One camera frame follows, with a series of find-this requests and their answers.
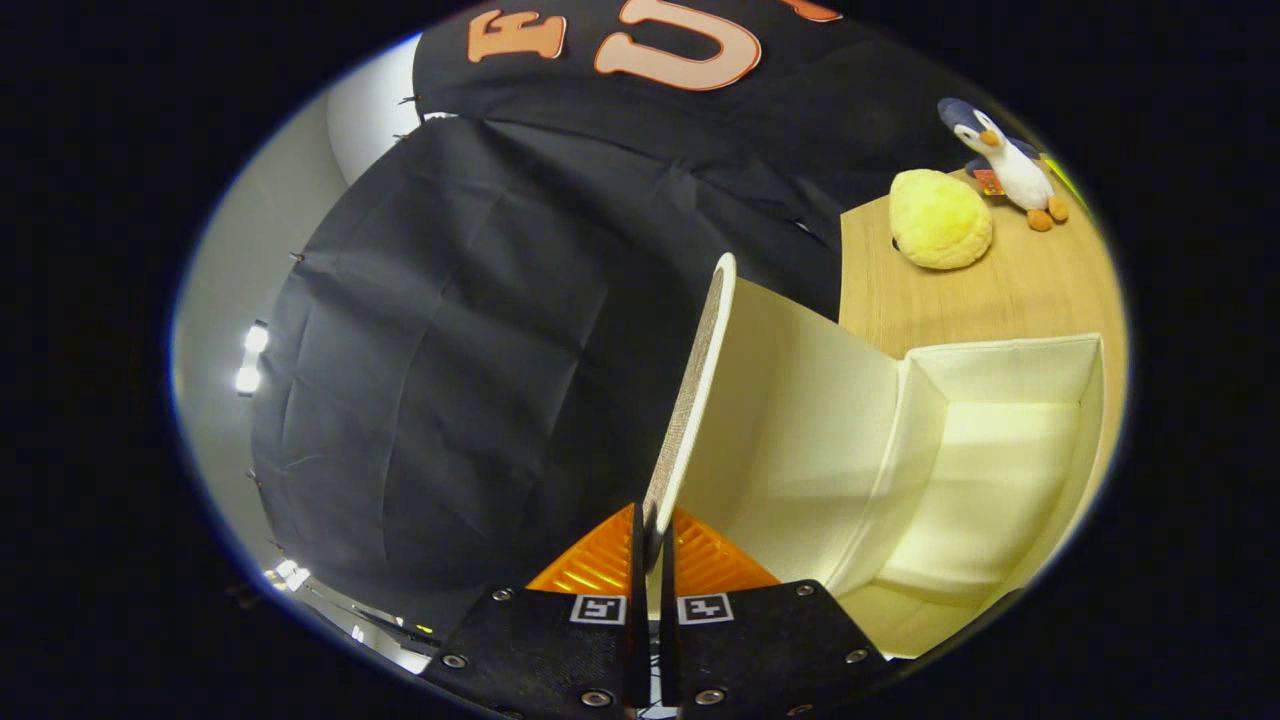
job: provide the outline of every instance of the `yellow plush toy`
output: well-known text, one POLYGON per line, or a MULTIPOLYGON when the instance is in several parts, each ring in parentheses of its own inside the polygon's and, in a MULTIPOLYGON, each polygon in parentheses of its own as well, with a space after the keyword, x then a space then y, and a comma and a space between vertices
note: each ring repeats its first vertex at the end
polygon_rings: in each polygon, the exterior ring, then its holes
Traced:
POLYGON ((964 268, 991 247, 991 209, 964 181, 937 170, 893 178, 888 227, 893 247, 922 268, 964 268))

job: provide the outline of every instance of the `white box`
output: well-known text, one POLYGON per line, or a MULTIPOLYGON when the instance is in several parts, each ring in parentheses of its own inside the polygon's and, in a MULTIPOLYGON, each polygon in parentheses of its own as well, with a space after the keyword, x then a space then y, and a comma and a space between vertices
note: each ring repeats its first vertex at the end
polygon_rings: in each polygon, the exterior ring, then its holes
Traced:
POLYGON ((1097 470, 1100 334, 899 361, 721 259, 645 519, 678 503, 915 657, 1025 585, 1097 470))

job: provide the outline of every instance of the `wooden table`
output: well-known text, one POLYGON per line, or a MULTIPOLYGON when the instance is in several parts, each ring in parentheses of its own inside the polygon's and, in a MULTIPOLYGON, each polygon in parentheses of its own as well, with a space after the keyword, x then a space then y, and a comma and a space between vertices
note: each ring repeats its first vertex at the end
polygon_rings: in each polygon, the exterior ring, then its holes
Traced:
MULTIPOLYGON (((964 170, 951 174, 978 188, 964 170)), ((1102 333, 1098 456, 1074 528, 1115 454, 1128 393, 1129 338, 1106 243, 1075 196, 1047 174, 1068 204, 1066 223, 1039 233, 1007 199, 988 197, 991 249, 956 270, 928 270, 893 250, 888 196, 841 215, 840 324, 897 359, 925 345, 1102 333)))

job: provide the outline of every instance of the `black fabric backdrop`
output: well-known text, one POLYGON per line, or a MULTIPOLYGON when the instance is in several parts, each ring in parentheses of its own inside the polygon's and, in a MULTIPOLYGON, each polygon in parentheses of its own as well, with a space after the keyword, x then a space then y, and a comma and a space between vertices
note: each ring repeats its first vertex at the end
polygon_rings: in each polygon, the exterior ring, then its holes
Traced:
POLYGON ((710 92, 596 73, 620 29, 716 45, 588 0, 541 5, 568 18, 553 60, 467 61, 467 22, 518 3, 422 36, 417 109, 457 117, 398 142, 315 232, 253 397, 275 539, 321 582, 440 633, 483 585, 529 582, 643 496, 721 254, 836 319, 840 213, 969 159, 937 100, 1016 127, 851 20, 709 5, 764 47, 710 92))

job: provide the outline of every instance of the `light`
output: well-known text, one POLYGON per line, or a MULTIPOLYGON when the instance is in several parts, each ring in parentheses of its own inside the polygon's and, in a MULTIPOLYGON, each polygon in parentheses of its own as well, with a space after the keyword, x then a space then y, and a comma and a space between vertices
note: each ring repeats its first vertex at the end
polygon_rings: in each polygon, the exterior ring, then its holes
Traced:
POLYGON ((244 348, 250 352, 262 352, 266 350, 266 341, 270 336, 262 325, 253 325, 244 336, 244 348))
POLYGON ((298 588, 301 588, 302 583, 307 582, 307 578, 310 577, 311 577, 311 570, 302 568, 296 573, 293 573, 292 575, 289 575, 289 579, 284 580, 284 585, 288 587, 289 591, 292 592, 298 592, 298 588))
POLYGON ((236 373, 236 392, 251 393, 257 389, 261 382, 262 375, 259 374, 257 368, 241 368, 236 373))

